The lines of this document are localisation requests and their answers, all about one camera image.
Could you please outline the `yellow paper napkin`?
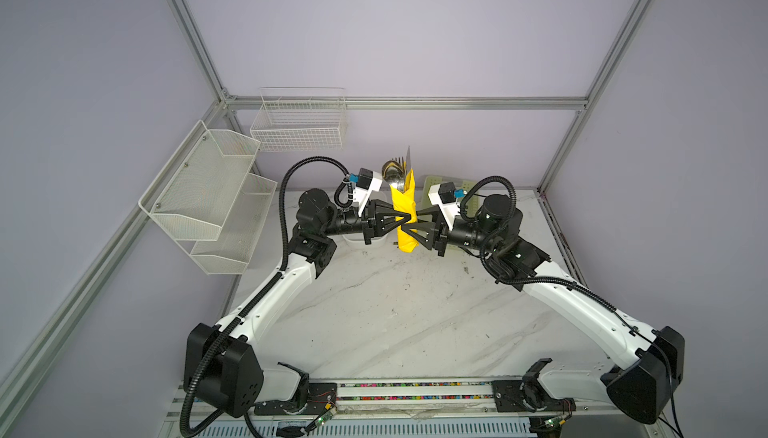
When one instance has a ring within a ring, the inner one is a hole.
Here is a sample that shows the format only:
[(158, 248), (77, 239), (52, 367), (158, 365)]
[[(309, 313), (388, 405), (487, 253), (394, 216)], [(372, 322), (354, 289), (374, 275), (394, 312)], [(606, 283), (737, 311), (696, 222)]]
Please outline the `yellow paper napkin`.
[[(405, 189), (400, 191), (394, 185), (390, 186), (392, 204), (395, 210), (409, 214), (408, 223), (416, 222), (415, 178), (412, 170), (405, 178)], [(411, 253), (419, 242), (407, 234), (401, 227), (397, 228), (398, 248), (405, 253)]]

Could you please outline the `spoon with green handle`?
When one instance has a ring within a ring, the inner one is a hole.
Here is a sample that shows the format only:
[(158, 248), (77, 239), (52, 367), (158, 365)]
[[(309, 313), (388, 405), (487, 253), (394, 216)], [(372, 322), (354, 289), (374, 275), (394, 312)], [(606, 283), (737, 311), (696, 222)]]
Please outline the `spoon with green handle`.
[(383, 180), (387, 182), (392, 188), (400, 192), (405, 191), (406, 184), (406, 170), (404, 163), (398, 159), (387, 160), (382, 165)]

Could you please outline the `knife with green handle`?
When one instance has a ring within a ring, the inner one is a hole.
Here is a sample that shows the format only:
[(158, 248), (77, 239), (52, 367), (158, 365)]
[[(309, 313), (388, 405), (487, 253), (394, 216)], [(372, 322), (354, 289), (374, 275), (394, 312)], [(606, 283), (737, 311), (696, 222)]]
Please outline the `knife with green handle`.
[(408, 146), (404, 161), (405, 174), (408, 175), (413, 170), (413, 161), (411, 156), (411, 146)]

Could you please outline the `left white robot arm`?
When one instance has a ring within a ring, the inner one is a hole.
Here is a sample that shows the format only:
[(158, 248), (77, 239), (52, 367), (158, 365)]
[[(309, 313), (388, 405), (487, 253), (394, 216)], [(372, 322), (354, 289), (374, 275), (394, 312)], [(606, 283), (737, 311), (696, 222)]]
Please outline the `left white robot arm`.
[(305, 372), (286, 363), (258, 358), (260, 340), (290, 302), (329, 265), (336, 235), (380, 237), (406, 224), (410, 213), (370, 198), (364, 208), (339, 208), (328, 194), (312, 188), (298, 200), (296, 224), (286, 258), (241, 305), (214, 325), (199, 324), (187, 339), (182, 408), (200, 400), (217, 415), (239, 418), (258, 402), (306, 401)]

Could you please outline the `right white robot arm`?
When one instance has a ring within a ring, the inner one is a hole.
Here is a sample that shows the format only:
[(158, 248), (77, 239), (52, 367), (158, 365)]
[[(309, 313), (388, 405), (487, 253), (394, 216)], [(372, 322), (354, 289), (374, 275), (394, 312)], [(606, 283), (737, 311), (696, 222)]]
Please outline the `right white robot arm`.
[(541, 358), (526, 372), (523, 405), (544, 408), (556, 399), (607, 402), (629, 418), (653, 424), (671, 405), (683, 379), (685, 339), (675, 329), (654, 328), (580, 284), (520, 234), (522, 212), (509, 196), (491, 194), (476, 214), (458, 202), (435, 200), (402, 231), (421, 246), (444, 253), (448, 246), (476, 252), (497, 283), (509, 285), (560, 314), (604, 353), (589, 366)]

